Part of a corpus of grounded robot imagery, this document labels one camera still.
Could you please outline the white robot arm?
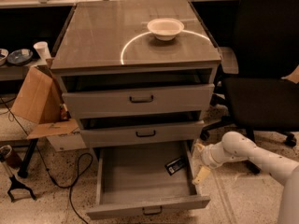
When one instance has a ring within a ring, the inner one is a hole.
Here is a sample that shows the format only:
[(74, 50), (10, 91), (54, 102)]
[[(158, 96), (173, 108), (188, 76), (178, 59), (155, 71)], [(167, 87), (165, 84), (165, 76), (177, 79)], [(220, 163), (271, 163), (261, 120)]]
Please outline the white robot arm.
[(199, 155), (199, 171), (193, 179), (198, 185), (212, 169), (227, 162), (249, 161), (268, 173), (284, 187), (278, 212), (278, 224), (299, 224), (299, 162), (258, 147), (241, 133), (228, 132), (219, 143), (194, 144)]

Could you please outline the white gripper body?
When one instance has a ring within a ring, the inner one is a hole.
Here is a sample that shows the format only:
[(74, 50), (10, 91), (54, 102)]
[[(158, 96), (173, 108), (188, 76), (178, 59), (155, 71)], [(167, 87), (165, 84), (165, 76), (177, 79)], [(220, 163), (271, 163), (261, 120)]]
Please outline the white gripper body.
[(210, 169), (221, 167), (225, 161), (223, 146), (221, 143), (202, 146), (200, 151), (202, 163)]

